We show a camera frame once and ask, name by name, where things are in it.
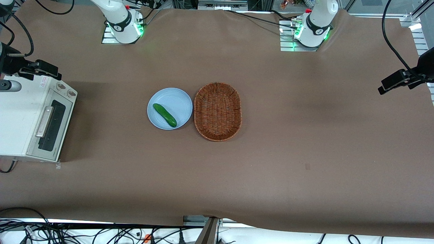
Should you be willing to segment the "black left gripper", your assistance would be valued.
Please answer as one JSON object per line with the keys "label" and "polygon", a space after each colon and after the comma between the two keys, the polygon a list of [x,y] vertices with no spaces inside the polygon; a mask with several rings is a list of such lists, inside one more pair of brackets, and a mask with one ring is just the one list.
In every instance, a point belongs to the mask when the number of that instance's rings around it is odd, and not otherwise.
{"label": "black left gripper", "polygon": [[430,48],[423,53],[415,67],[415,72],[418,75],[411,75],[408,79],[406,70],[400,69],[395,73],[389,75],[381,81],[381,86],[378,88],[380,95],[398,88],[408,86],[409,89],[414,89],[417,86],[428,82],[428,80],[434,80],[434,48]]}

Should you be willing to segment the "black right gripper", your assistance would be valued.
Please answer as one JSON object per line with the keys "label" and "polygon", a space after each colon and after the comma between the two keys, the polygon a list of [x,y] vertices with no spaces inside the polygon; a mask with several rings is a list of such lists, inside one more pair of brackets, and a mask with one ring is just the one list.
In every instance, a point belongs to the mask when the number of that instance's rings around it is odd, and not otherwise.
{"label": "black right gripper", "polygon": [[1,43],[0,48],[0,71],[2,74],[12,76],[16,75],[28,80],[34,80],[34,74],[39,76],[49,76],[56,80],[62,80],[62,74],[59,73],[58,67],[43,60],[36,60],[31,63],[32,74],[26,68],[28,61],[24,57],[10,57],[9,54],[20,54],[15,48]]}

